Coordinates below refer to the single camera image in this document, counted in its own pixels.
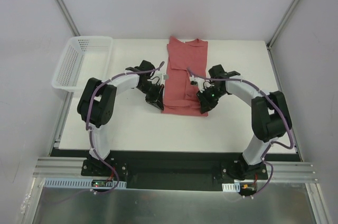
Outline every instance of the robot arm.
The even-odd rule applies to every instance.
[[[144,60],[139,67],[129,67],[125,72],[142,72],[153,69],[155,69],[155,67],[150,62]],[[158,81],[153,83],[151,77],[158,78]],[[163,110],[164,80],[165,76],[161,73],[157,73],[156,75],[152,75],[151,73],[129,74],[114,79],[99,90],[97,99],[93,102],[89,119],[90,127],[93,128],[91,132],[93,148],[89,151],[89,154],[93,158],[98,160],[98,156],[93,152],[94,149],[96,149],[96,152],[103,160],[106,159],[110,153],[107,126],[105,126],[105,124],[111,119],[116,96],[128,89],[137,88],[146,94],[147,103]],[[91,96],[101,83],[101,80],[91,78],[86,84],[77,108],[83,121],[87,120]]]
[[[207,82],[193,76],[190,78],[192,84],[199,88],[197,97],[201,104],[201,113],[213,109],[219,98],[225,94],[235,95],[251,107],[251,125],[254,135],[248,147],[241,153],[237,163],[227,169],[227,174],[230,177],[244,180],[248,173],[260,169],[262,156],[273,141],[285,134],[286,128],[278,113],[255,88],[244,82],[231,80],[242,79],[239,73],[225,72],[223,67],[218,65],[212,67],[209,74],[213,79],[229,80]],[[264,93],[282,111],[289,129],[291,129],[292,123],[283,93],[280,91],[272,93],[264,91]]]

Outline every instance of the purple cable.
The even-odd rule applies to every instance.
[[[290,129],[289,129],[289,126],[288,126],[288,124],[287,124],[287,121],[286,121],[286,119],[285,119],[283,113],[282,113],[281,110],[277,107],[277,105],[274,104],[274,102],[273,102],[273,101],[272,101],[272,100],[271,100],[271,99],[270,99],[263,91],[261,91],[255,84],[253,84],[253,83],[250,82],[250,81],[242,80],[242,79],[231,79],[231,78],[229,78],[229,79],[212,79],[212,78],[207,78],[207,77],[203,77],[203,76],[197,75],[196,73],[192,72],[189,68],[187,68],[187,71],[190,73],[190,75],[195,76],[195,77],[198,77],[198,78],[201,78],[201,79],[203,79],[203,80],[211,80],[211,81],[240,81],[240,82],[244,82],[244,83],[246,83],[246,84],[252,86],[252,87],[253,87],[255,90],[257,90],[262,96],[264,96],[265,99],[267,99],[267,101],[273,106],[273,108],[275,109],[275,111],[279,114],[280,118],[282,119],[283,124],[284,124],[285,129],[286,129],[286,132],[287,132],[287,135],[288,135],[289,140],[290,140],[290,146],[287,146],[287,145],[285,145],[285,144],[283,144],[283,143],[281,143],[281,142],[273,141],[273,142],[270,143],[270,145],[269,145],[269,146],[265,149],[265,151],[263,152],[263,154],[262,154],[262,156],[261,156],[262,161],[263,161],[264,164],[269,165],[269,166],[271,167],[271,173],[270,173],[270,176],[269,176],[269,178],[268,178],[268,181],[263,185],[263,187],[262,187],[259,191],[257,191],[257,192],[255,193],[255,195],[256,195],[257,193],[260,193],[263,189],[265,189],[265,188],[269,185],[269,183],[270,183],[270,181],[271,181],[271,179],[272,179],[272,177],[273,177],[273,173],[274,173],[274,167],[273,167],[273,165],[272,165],[271,163],[269,163],[269,162],[264,161],[264,157],[265,157],[265,155],[267,154],[267,152],[270,150],[272,144],[277,144],[277,145],[280,145],[280,146],[282,146],[282,147],[284,147],[284,148],[286,148],[286,149],[290,149],[290,150],[294,148],[294,140],[293,140],[291,131],[290,131]]]
[[[247,80],[241,80],[241,79],[234,79],[234,78],[229,78],[229,79],[212,79],[212,78],[207,78],[207,77],[203,77],[203,76],[200,76],[200,75],[197,75],[196,73],[192,72],[189,68],[187,68],[188,72],[190,73],[190,75],[193,75],[193,76],[196,76],[198,78],[201,78],[203,80],[211,80],[211,81],[240,81],[240,82],[244,82],[250,86],[252,86],[255,90],[257,90],[262,96],[265,97],[265,99],[267,99],[267,101],[273,106],[273,108],[275,109],[275,111],[279,114],[281,120],[283,121],[283,124],[285,126],[285,129],[286,129],[286,133],[289,137],[289,140],[290,140],[290,146],[287,146],[281,142],[277,142],[277,141],[273,141],[271,142],[271,145],[272,144],[278,144],[278,145],[281,145],[282,147],[286,148],[286,149],[293,149],[294,148],[294,140],[293,140],[293,137],[292,137],[292,133],[289,129],[289,126],[287,124],[287,121],[283,115],[283,113],[281,112],[281,110],[277,107],[276,104],[274,104],[274,102],[263,92],[261,91],[255,84],[253,84],[252,82],[250,81],[247,81]]]
[[[101,83],[93,92],[93,94],[91,95],[91,98],[90,98],[90,103],[89,103],[89,108],[88,108],[88,114],[87,114],[87,119],[86,119],[86,130],[89,130],[89,141],[90,141],[90,147],[93,149],[93,152],[95,153],[96,157],[107,167],[109,167],[111,169],[111,171],[114,173],[114,175],[116,176],[116,180],[117,180],[117,183],[111,188],[109,189],[108,191],[105,191],[105,192],[97,192],[97,194],[107,194],[109,192],[111,192],[112,190],[114,190],[119,182],[120,182],[120,178],[117,174],[117,172],[115,171],[115,169],[109,165],[107,162],[105,162],[105,160],[103,160],[99,154],[97,153],[96,149],[94,148],[94,144],[93,144],[93,139],[92,139],[92,127],[89,126],[89,121],[90,121],[90,115],[91,115],[91,110],[92,110],[92,107],[93,107],[93,103],[94,103],[94,99],[95,99],[95,96],[97,94],[97,92],[100,90],[100,88],[102,88],[104,85],[110,83],[111,81],[121,77],[121,76],[124,76],[124,75],[130,75],[130,74],[145,74],[145,73],[151,73],[151,72],[155,72],[155,71],[158,71],[161,69],[161,67],[164,65],[164,61],[161,62],[161,64],[159,64],[158,68],[155,68],[153,70],[148,70],[148,71],[141,71],[141,72],[126,72],[126,73],[120,73],[118,75],[115,75],[114,77],[112,77],[111,79],[109,80],[106,80],[105,82]]]
[[[89,118],[90,118],[90,115],[91,115],[91,110],[92,110],[92,106],[93,106],[93,102],[94,102],[94,98],[96,96],[96,93],[100,90],[100,88],[102,88],[105,84],[108,84],[110,83],[111,81],[121,77],[121,76],[124,76],[124,75],[130,75],[130,74],[145,74],[145,73],[151,73],[151,72],[155,72],[155,71],[158,71],[161,69],[161,67],[164,65],[164,61],[161,62],[161,64],[159,64],[158,68],[155,68],[153,70],[148,70],[148,71],[142,71],[142,72],[126,72],[126,73],[120,73],[114,77],[112,77],[111,79],[109,80],[106,80],[105,82],[101,83],[93,92],[92,96],[91,96],[91,99],[90,99],[90,103],[89,103],[89,108],[88,108],[88,114],[87,114],[87,120],[86,120],[86,130],[92,130],[92,128],[89,126]],[[117,180],[117,183],[112,187],[110,188],[109,190],[107,191],[104,191],[104,192],[99,192],[97,191],[96,194],[99,194],[99,195],[102,195],[102,194],[107,194],[109,192],[111,192],[112,190],[114,190],[119,182],[120,182],[120,178],[117,174],[117,172],[115,171],[115,169],[109,165],[107,162],[105,162],[105,160],[103,160],[99,154],[97,153],[96,149],[94,148],[94,145],[93,145],[93,139],[92,139],[92,131],[89,132],[89,141],[90,141],[90,146],[91,148],[93,148],[93,152],[95,153],[96,157],[101,161],[103,162],[103,164],[107,167],[109,167],[111,169],[111,171],[114,173],[115,177],[116,177],[116,180]],[[81,190],[81,191],[78,191],[76,193],[74,193],[73,195],[70,195],[69,197],[65,198],[65,199],[62,199],[60,201],[57,201],[57,202],[48,202],[44,199],[44,193],[42,195],[42,200],[45,202],[45,203],[48,203],[48,204],[60,204],[60,203],[63,203],[69,199],[72,199],[74,197],[76,197],[77,195],[83,193],[83,192],[86,192],[86,191],[91,191],[90,189],[84,189],[84,190]]]

